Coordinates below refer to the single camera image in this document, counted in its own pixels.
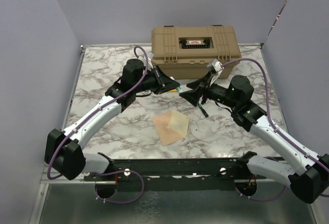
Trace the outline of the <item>peach paper envelope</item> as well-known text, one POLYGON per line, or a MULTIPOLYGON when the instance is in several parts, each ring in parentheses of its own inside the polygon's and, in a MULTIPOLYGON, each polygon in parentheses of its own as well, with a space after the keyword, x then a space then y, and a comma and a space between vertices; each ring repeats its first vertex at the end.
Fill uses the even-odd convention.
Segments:
POLYGON ((167 146, 187 136, 189 118, 171 110, 152 118, 156 132, 163 146, 167 146))

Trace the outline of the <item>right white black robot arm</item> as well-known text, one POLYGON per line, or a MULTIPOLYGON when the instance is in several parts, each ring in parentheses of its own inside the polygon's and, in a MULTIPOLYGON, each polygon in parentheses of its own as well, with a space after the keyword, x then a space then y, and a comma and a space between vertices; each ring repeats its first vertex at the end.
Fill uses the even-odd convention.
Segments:
POLYGON ((228 88, 211 84, 210 75, 187 84, 179 95, 193 106, 212 100, 231 109, 233 121, 257 136, 284 160, 280 163, 248 152, 239 159, 236 172, 241 178, 259 175, 279 182, 303 202, 313 203, 328 188, 328 154, 323 156, 299 143, 274 124, 267 113, 252 100, 254 88, 246 76, 231 79, 228 88))

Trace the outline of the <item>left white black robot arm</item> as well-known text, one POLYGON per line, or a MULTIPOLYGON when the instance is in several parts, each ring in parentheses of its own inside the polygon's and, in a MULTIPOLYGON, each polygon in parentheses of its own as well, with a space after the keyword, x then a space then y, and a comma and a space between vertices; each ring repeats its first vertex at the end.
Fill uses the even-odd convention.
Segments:
POLYGON ((96 173, 102 180, 113 176, 113 160, 103 153, 86 154, 90 139, 111 119, 126 110, 140 92, 155 95, 176 89, 180 84, 158 67, 149 69, 140 59, 129 59, 122 75, 87 114, 71 126, 53 129, 47 136, 45 163, 48 170, 73 180, 82 173, 96 173))

